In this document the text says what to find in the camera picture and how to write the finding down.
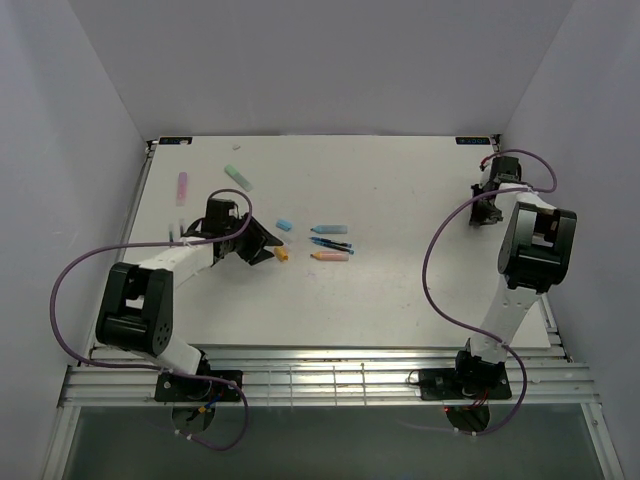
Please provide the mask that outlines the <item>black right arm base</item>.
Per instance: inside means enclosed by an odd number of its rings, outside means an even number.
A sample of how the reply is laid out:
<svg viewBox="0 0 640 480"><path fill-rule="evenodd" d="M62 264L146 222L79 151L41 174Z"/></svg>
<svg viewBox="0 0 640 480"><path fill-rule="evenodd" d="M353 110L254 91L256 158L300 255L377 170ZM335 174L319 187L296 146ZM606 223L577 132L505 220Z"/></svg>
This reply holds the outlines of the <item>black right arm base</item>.
<svg viewBox="0 0 640 480"><path fill-rule="evenodd" d="M460 350L451 368L412 371L408 383L420 390L422 400L509 400L512 391L505 363L486 362Z"/></svg>

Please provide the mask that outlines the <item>light blue highlighter body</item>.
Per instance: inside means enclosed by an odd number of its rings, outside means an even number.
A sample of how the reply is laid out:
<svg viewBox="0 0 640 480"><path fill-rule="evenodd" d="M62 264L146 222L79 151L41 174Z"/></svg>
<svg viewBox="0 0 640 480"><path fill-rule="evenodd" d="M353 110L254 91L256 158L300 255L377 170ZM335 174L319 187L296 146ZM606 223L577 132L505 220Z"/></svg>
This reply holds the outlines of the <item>light blue highlighter body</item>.
<svg viewBox="0 0 640 480"><path fill-rule="evenodd" d="M310 229L311 232L322 235L347 234L347 225L317 225Z"/></svg>

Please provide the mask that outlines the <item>orange pink highlighter pen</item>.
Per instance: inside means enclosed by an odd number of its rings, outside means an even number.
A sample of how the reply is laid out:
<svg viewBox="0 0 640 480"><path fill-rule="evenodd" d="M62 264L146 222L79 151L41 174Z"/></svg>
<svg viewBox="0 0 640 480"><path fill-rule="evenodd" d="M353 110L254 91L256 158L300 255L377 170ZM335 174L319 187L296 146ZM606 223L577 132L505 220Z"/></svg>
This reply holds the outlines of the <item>orange pink highlighter pen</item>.
<svg viewBox="0 0 640 480"><path fill-rule="evenodd" d="M344 262L349 260L350 254L339 251L319 251L312 253L310 257L323 262Z"/></svg>

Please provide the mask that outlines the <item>orange highlighter cap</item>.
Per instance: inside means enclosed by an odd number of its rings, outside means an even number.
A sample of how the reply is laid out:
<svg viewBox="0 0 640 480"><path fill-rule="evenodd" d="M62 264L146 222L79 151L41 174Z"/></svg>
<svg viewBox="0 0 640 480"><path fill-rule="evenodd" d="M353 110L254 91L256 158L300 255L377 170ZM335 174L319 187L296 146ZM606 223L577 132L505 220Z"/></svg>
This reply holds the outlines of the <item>orange highlighter cap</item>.
<svg viewBox="0 0 640 480"><path fill-rule="evenodd" d="M289 260L288 250L284 246L277 246L273 249L275 257L280 262L286 262Z"/></svg>

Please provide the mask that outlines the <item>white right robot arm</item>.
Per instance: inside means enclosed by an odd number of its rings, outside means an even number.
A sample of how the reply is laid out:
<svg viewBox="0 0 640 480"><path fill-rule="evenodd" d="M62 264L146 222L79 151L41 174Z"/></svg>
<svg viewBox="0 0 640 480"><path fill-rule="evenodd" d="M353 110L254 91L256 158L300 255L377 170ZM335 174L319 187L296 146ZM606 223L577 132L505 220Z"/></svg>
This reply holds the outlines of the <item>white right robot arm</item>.
<svg viewBox="0 0 640 480"><path fill-rule="evenodd" d="M531 190L516 194L498 259L498 288L480 326L456 357L451 382L474 397L500 382L506 348L531 307L567 275L577 214Z"/></svg>

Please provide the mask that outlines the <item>light blue highlighter cap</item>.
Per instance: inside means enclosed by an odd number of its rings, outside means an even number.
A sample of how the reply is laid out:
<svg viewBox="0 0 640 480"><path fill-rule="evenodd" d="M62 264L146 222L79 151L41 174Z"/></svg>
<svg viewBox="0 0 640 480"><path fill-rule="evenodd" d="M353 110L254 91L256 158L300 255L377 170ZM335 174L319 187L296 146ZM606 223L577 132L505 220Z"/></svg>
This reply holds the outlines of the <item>light blue highlighter cap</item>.
<svg viewBox="0 0 640 480"><path fill-rule="evenodd" d="M284 232L290 232L293 229L293 224L285 219L278 219L276 221L276 227Z"/></svg>

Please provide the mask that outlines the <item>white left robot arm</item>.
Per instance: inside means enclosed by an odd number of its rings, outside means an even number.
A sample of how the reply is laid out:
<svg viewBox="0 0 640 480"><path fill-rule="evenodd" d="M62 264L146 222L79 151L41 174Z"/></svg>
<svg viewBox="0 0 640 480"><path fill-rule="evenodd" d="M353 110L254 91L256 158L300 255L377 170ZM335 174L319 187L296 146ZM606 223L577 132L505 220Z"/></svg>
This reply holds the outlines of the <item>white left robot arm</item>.
<svg viewBox="0 0 640 480"><path fill-rule="evenodd" d="M173 333L176 290L229 254L254 266L273 258L273 250L283 245L250 213L240 215L235 202L208 200L205 215L184 231L177 246L138 263L112 266L96 339L180 372L178 388L190 399L205 397L212 376L204 367L204 353Z"/></svg>

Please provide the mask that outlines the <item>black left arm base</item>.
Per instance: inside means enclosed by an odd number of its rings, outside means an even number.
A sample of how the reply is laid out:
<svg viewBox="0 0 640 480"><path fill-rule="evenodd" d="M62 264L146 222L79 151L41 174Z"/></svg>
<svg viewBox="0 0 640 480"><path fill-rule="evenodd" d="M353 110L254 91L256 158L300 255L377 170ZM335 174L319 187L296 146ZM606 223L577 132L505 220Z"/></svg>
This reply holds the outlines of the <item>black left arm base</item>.
<svg viewBox="0 0 640 480"><path fill-rule="evenodd" d="M196 372L197 375L213 376L225 381L243 386L242 370L213 369L206 360L202 360ZM187 379L171 373L162 373L156 383L154 400L164 403L198 402L238 402L239 393L227 384L204 380Z"/></svg>

